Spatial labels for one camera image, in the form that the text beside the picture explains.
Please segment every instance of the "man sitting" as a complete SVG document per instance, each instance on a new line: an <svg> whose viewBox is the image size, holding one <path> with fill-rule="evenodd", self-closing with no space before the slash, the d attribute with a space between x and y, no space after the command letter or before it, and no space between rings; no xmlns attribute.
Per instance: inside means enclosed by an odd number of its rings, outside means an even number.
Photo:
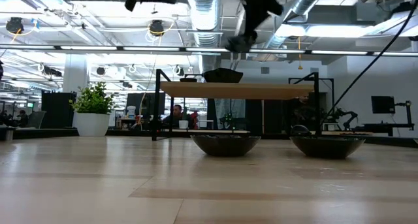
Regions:
<svg viewBox="0 0 418 224"><path fill-rule="evenodd" d="M172 119L172 127L173 128L179 128L179 121L183 120L183 114L186 114L185 120L189 122L189 129L193 129L193 119L190 117L190 115L187 115L187 112L182 112L182 106L175 105L174 109L172 111L173 119ZM170 126L170 119L171 116L167 116L165 119L163 119L163 126L169 127Z"/></svg>

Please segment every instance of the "potted plant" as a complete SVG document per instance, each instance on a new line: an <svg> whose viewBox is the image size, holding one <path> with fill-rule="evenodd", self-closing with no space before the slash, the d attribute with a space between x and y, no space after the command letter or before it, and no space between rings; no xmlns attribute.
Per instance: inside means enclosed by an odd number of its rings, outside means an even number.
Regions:
<svg viewBox="0 0 418 224"><path fill-rule="evenodd" d="M113 95L106 96L106 84L80 88L80 96L70 105L75 109L75 126L80 136L105 136L109 113L114 106Z"/></svg>

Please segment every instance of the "wooden platform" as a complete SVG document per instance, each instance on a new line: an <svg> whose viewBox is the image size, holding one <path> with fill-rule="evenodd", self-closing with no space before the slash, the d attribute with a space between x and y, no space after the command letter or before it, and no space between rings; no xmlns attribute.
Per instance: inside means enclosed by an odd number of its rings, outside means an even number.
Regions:
<svg viewBox="0 0 418 224"><path fill-rule="evenodd" d="M346 160L289 140L214 158L190 138L0 143L2 224L414 224L418 150L362 145Z"/></svg>
<svg viewBox="0 0 418 224"><path fill-rule="evenodd" d="M314 86L306 84L162 82L161 89L171 97L290 100L313 91Z"/></svg>

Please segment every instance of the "green leaves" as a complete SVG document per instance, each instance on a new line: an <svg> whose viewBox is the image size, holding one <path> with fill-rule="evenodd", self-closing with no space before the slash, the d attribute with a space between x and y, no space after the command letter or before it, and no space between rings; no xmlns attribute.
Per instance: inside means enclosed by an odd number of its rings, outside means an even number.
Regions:
<svg viewBox="0 0 418 224"><path fill-rule="evenodd" d="M96 86L79 89L81 96L77 98L77 101L75 103L72 100L69 101L78 113L108 114L115 106L113 94L106 96L106 84L104 82L99 82Z"/></svg>

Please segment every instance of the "white planter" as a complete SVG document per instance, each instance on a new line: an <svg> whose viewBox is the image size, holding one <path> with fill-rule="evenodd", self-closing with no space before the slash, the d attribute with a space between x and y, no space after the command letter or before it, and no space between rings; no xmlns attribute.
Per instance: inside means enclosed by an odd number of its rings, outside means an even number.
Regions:
<svg viewBox="0 0 418 224"><path fill-rule="evenodd" d="M108 114L75 113L74 120L80 136L105 136L109 126Z"/></svg>

